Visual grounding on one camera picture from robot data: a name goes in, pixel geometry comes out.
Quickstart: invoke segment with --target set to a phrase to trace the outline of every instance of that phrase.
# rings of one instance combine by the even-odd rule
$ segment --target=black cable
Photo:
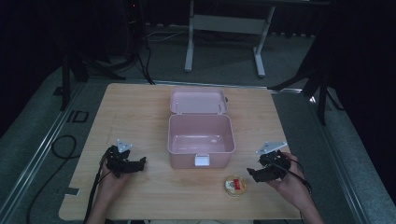
[[[64,157],[64,156],[59,155],[59,154],[55,151],[55,144],[56,144],[60,139],[63,139],[63,138],[66,138],[66,137],[67,137],[67,138],[71,138],[71,139],[73,140],[73,148],[72,148],[72,150],[70,151],[69,155],[66,156],[66,157]],[[76,151],[76,147],[77,147],[77,140],[76,140],[76,138],[75,138],[74,136],[68,135],[68,134],[67,134],[67,135],[62,135],[62,136],[60,136],[60,137],[57,137],[57,138],[52,142],[52,144],[50,145],[50,149],[51,149],[52,153],[53,153],[57,158],[64,160],[64,162],[62,162],[62,164],[58,167],[58,169],[52,174],[52,176],[46,181],[46,183],[44,183],[44,185],[43,185],[43,186],[41,187],[41,189],[37,192],[37,194],[35,195],[35,197],[33,198],[33,200],[30,202],[29,208],[28,208],[27,214],[26,214],[26,223],[27,223],[27,224],[30,224],[30,223],[31,223],[31,222],[30,222],[30,215],[31,215],[31,213],[32,213],[32,208],[33,208],[33,205],[35,204],[35,201],[37,200],[38,196],[41,194],[41,191],[43,191],[43,189],[48,185],[48,183],[51,181],[51,179],[52,179],[56,174],[58,174],[58,172],[64,167],[64,165],[65,165],[69,160],[72,160],[72,159],[75,159],[75,158],[79,158],[80,155],[72,156],[72,155],[74,154],[74,152]]]
[[[293,176],[296,177],[297,179],[299,179],[299,180],[305,185],[306,189],[308,190],[308,193],[309,193],[309,194],[312,194],[312,188],[311,188],[311,185],[308,183],[308,181],[306,181],[305,179],[303,179],[303,178],[300,177],[299,175],[295,174],[294,172],[292,172],[292,171],[290,171],[290,170],[288,170],[288,169],[285,169],[285,168],[283,168],[282,166],[280,166],[280,165],[278,165],[278,164],[276,164],[276,163],[274,163],[274,162],[269,161],[269,163],[271,163],[271,165],[274,165],[274,166],[276,166],[277,168],[279,168],[279,169],[281,169],[281,170],[287,172],[288,174],[293,175]]]
[[[289,161],[294,161],[294,162],[296,162],[298,165],[299,165],[299,167],[300,167],[300,169],[302,169],[302,172],[304,172],[303,171],[303,166],[299,163],[299,162],[297,162],[297,161],[295,161],[295,160],[291,160],[291,159],[289,159],[288,158],[288,160]],[[283,168],[282,166],[280,166],[280,165],[278,165],[278,164],[276,164],[276,163],[273,163],[273,162],[271,162],[271,161],[268,161],[269,163],[271,163],[272,165],[274,165],[275,167],[277,167],[277,168],[279,168],[279,169],[281,169],[281,170],[283,170],[283,171],[286,171],[288,174],[291,174],[291,175],[293,175],[294,177],[296,177],[297,179],[299,179],[303,184],[304,184],[304,186],[306,187],[306,189],[308,190],[308,193],[309,193],[309,195],[312,195],[312,187],[311,187],[311,185],[309,184],[309,182],[308,181],[306,181],[305,179],[303,179],[302,177],[300,177],[299,175],[297,175],[297,174],[295,174],[294,172],[292,172],[292,171],[290,171],[290,170],[288,170],[288,169],[285,169],[285,168]],[[301,213],[301,211],[300,211],[300,219],[301,219],[301,222],[304,224],[304,218],[303,218],[303,214]]]
[[[100,161],[99,169],[98,169],[98,172],[96,173],[96,177],[95,177],[95,180],[93,181],[93,185],[92,185],[92,188],[91,188],[90,199],[88,201],[87,211],[85,213],[84,221],[82,223],[87,223],[88,217],[90,216],[91,209],[92,209],[92,204],[93,204],[93,197],[95,196],[96,187],[98,186],[99,181],[100,181],[99,178],[100,178],[100,174],[102,172],[102,166],[103,166],[104,162],[105,162],[104,159],[102,159]]]
[[[149,75],[149,60],[151,58],[151,49],[149,48],[149,42],[148,42],[148,38],[147,37],[145,37],[144,45],[146,46],[146,50],[148,50],[148,60],[146,62],[146,66],[143,65],[143,61],[142,61],[142,59],[141,59],[139,54],[136,55],[137,56],[137,60],[139,61],[140,66],[142,66],[141,72],[143,73],[143,76],[145,77],[145,79],[148,81],[148,83],[150,85],[155,85],[155,82],[151,79],[151,77]]]

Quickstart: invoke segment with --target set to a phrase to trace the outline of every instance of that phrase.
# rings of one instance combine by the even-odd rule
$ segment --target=forearm
[[[105,223],[107,211],[110,207],[110,203],[102,203],[100,201],[96,201],[88,217],[87,224],[100,224]]]
[[[300,210],[305,224],[324,224],[324,221],[314,204]]]

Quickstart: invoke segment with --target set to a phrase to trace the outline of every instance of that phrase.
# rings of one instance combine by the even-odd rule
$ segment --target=box lid
[[[223,90],[218,88],[175,87],[171,111],[176,114],[224,114],[227,112]]]

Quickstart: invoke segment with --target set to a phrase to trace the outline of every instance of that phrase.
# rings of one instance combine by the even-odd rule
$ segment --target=hand
[[[303,173],[297,167],[297,157],[288,152],[282,153],[290,159],[290,171],[304,179]],[[266,183],[276,189],[287,202],[299,209],[306,223],[324,223],[308,189],[296,176],[287,173],[282,180],[271,180]]]
[[[131,176],[132,173],[121,174],[120,178],[116,178],[110,170],[107,169],[105,163],[103,164],[100,177],[101,181],[99,182],[95,202],[93,203],[87,224],[105,223],[107,210],[120,196],[121,191],[125,188]]]
[[[95,201],[113,203],[120,196],[131,176],[132,173],[120,174],[120,178],[116,178],[104,163]]]

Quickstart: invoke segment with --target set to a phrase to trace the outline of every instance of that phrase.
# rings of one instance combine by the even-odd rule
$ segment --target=metal frame
[[[233,17],[218,17],[194,14],[194,0],[190,0],[190,25],[189,25],[189,45],[187,46],[186,63],[184,70],[192,71],[192,58],[194,52],[193,32],[194,30],[207,30],[218,32],[233,32],[250,35],[260,35],[259,45],[253,48],[254,59],[256,62],[257,73],[259,77],[265,76],[264,66],[262,64],[262,46],[275,12],[274,6],[270,7],[270,11],[266,20],[245,19]]]

